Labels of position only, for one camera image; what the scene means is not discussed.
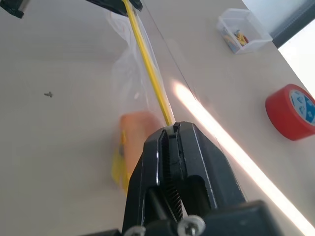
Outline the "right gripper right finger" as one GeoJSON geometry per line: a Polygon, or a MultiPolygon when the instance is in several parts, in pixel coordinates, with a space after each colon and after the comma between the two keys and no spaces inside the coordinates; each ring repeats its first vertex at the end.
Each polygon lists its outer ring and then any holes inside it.
{"type": "Polygon", "coordinates": [[[169,147],[172,181],[189,215],[246,202],[227,158],[194,123],[175,123],[169,147]]]}

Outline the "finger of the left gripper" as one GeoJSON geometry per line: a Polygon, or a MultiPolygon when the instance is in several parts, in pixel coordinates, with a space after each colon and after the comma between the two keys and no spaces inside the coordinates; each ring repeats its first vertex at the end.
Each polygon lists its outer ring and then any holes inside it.
{"type": "Polygon", "coordinates": [[[122,16],[128,16],[122,0],[87,0],[88,2],[122,16]]]}
{"type": "Polygon", "coordinates": [[[129,0],[129,2],[132,4],[132,6],[133,6],[135,9],[137,9],[137,10],[139,10],[139,11],[142,10],[143,4],[142,4],[141,0],[129,0]]]}

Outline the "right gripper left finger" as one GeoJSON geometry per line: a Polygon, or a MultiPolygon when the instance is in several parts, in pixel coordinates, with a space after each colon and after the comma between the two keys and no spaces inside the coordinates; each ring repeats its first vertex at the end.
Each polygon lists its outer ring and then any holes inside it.
{"type": "Polygon", "coordinates": [[[170,176],[169,138],[160,129],[144,142],[128,184],[123,232],[159,220],[176,223],[183,218],[180,195],[170,176]]]}

